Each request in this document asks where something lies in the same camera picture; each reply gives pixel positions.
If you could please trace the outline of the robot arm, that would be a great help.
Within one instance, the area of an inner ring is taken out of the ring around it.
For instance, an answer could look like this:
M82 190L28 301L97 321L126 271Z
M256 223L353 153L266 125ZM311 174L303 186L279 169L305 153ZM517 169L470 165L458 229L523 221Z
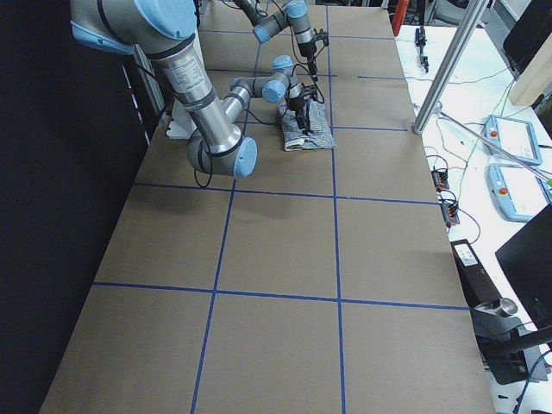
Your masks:
M202 173L247 177L255 168L257 144L235 125L250 101L286 101L298 127L310 130L309 99L291 58L277 57L273 72L238 78L220 99L195 47L197 17L192 1L73 1L73 37L81 44L130 55L139 46L166 76L170 91L196 126L188 144L191 165Z
M318 81L317 43L324 47L329 45L329 34L323 28L316 30L311 26L308 9L304 1L290 1L283 6L275 4L276 11L268 15L261 12L257 3L235 0L234 5L240 9L251 22L254 37L260 44L267 43L274 36L289 28L297 43L300 55L305 58L297 62L308 66L309 75L314 82Z

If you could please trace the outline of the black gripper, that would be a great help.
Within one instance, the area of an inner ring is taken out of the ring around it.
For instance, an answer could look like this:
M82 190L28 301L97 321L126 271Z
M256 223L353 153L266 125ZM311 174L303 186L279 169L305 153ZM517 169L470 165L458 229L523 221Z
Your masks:
M304 113L304 93L300 92L295 97L287 98L287 107L290 111L295 113L296 122L299 130L304 134L308 135L311 131L310 118L308 114Z
M308 69L310 78L313 82L318 81L318 73L317 73L317 63L314 59L315 56L315 43L313 41L307 41L298 43L298 49L300 52L300 55L304 57L307 61Z

